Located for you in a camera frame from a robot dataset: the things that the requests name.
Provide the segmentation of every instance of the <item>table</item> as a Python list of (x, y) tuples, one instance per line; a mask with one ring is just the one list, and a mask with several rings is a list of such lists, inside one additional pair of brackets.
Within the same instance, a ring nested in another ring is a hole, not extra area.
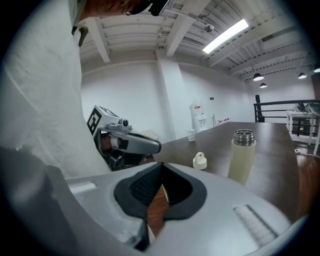
[[(311, 112), (297, 112), (297, 111), (291, 111), (287, 110), (286, 111), (286, 125), (289, 126), (289, 134), (292, 135), (292, 129), (293, 129), (293, 123), (294, 119), (293, 118), (310, 118), (311, 121), (311, 128), (310, 128), (310, 133), (309, 133), (309, 141), (308, 141), (308, 146), (310, 146), (311, 141), (312, 141), (312, 136), (314, 131), (314, 125), (315, 125), (315, 120), (318, 119), (318, 117), (314, 116)], [(316, 137), (316, 142), (315, 142), (315, 147), (313, 154), (316, 155), (318, 151), (318, 146), (319, 146), (319, 140), (320, 140), (320, 125), (318, 126), (318, 133)]]
[(297, 217), (299, 170), (294, 143), (285, 124), (227, 122), (197, 133), (195, 141), (181, 138), (162, 145), (156, 162), (192, 167), (198, 152), (207, 158), (206, 172), (228, 176), (234, 131), (253, 130), (256, 151), (246, 187), (280, 209), (291, 222)]

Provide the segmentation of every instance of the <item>thermos bottle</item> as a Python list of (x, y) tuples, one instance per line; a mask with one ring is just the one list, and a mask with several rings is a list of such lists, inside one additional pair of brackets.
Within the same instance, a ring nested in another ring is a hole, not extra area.
[(246, 185), (256, 151), (255, 133), (252, 130), (236, 130), (231, 142), (231, 163), (228, 178)]

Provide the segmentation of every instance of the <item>white ceiling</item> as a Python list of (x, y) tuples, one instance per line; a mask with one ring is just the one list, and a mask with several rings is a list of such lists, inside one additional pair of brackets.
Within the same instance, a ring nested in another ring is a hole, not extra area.
[[(118, 53), (166, 49), (202, 58), (208, 67), (223, 70), (241, 80), (258, 71), (275, 71), (314, 64), (312, 49), (288, 9), (277, 0), (171, 0), (167, 9), (195, 17), (163, 12), (153, 17), (147, 10), (132, 16), (97, 17), (84, 20), (89, 34), (80, 58), (101, 55), (105, 63)], [(229, 39), (211, 54), (202, 50), (229, 27), (245, 19), (249, 28)], [(214, 26), (204, 31), (204, 23)]]

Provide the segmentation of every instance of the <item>stainless steel bottle rim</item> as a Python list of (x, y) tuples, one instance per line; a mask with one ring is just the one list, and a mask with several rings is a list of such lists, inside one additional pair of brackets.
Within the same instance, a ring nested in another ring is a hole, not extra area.
[(251, 146), (255, 143), (255, 132), (248, 129), (236, 130), (233, 134), (233, 143), (240, 146)]

